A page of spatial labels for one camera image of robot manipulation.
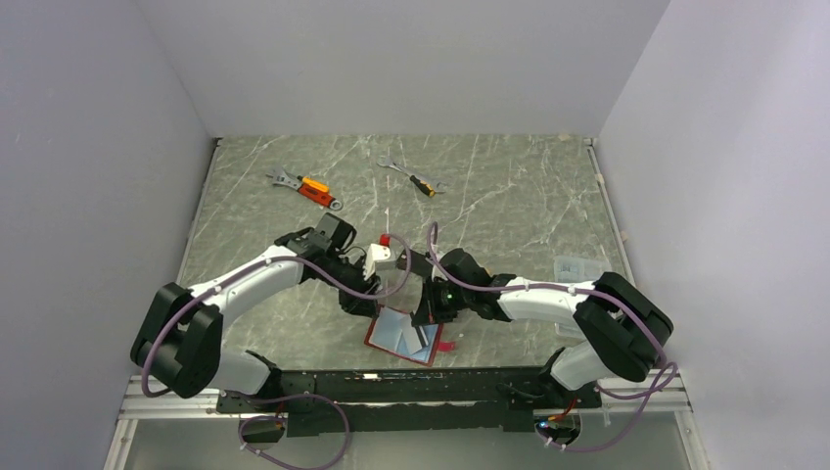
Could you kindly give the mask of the single silver card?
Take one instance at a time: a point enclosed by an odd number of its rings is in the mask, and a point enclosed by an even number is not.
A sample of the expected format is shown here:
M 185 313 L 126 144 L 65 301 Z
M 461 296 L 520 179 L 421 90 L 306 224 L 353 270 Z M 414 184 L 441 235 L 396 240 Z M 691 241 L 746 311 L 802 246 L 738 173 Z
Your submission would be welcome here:
M 416 354 L 430 344 L 426 330 L 421 326 L 412 326 L 404 322 L 398 349 L 407 354 Z

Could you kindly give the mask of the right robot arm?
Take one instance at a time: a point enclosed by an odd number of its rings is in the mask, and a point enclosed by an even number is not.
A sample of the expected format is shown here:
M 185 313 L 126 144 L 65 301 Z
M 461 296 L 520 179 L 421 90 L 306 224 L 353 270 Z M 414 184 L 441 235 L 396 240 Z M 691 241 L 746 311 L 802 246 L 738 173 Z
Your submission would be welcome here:
M 414 260 L 422 278 L 415 325 L 449 323 L 468 309 L 484 320 L 548 321 L 579 332 L 580 343 L 554 353 L 539 380 L 540 395 L 552 406 L 602 378 L 643 381 L 662 362 L 674 330 L 669 317 L 616 272 L 575 284 L 545 283 L 491 274 L 462 249 Z

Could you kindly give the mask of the black VIP card stack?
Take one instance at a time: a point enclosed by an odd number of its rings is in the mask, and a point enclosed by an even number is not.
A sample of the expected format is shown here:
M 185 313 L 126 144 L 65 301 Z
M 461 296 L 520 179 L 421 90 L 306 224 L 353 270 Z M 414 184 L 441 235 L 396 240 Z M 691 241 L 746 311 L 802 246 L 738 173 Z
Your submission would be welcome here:
M 411 274 L 417 275 L 423 279 L 433 277 L 433 264 L 427 254 L 410 251 L 409 254 L 402 252 L 395 262 L 395 267 L 398 270 L 405 270 L 409 266 Z

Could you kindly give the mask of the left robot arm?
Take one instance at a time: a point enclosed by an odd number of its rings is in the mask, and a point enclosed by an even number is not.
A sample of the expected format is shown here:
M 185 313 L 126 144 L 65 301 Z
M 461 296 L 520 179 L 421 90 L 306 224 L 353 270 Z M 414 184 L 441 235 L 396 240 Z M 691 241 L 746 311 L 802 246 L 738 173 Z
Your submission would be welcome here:
M 254 259 L 212 280 L 162 286 L 130 349 L 143 394 L 188 399 L 215 388 L 242 395 L 255 410 L 273 408 L 284 394 L 282 370 L 257 352 L 226 352 L 223 335 L 243 314 L 308 280 L 337 289 L 343 311 L 373 316 L 381 280 L 367 267 L 368 255 L 348 258 L 355 236 L 352 225 L 326 213 L 315 226 L 277 238 Z

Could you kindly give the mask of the red leather card holder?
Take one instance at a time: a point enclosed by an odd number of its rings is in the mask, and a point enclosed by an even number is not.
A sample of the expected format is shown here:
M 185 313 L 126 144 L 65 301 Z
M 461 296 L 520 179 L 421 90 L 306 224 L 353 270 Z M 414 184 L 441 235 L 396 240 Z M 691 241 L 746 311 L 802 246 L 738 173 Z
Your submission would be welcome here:
M 369 325 L 364 345 L 428 367 L 439 353 L 455 351 L 455 342 L 441 338 L 442 325 L 413 326 L 411 320 L 411 313 L 381 305 Z

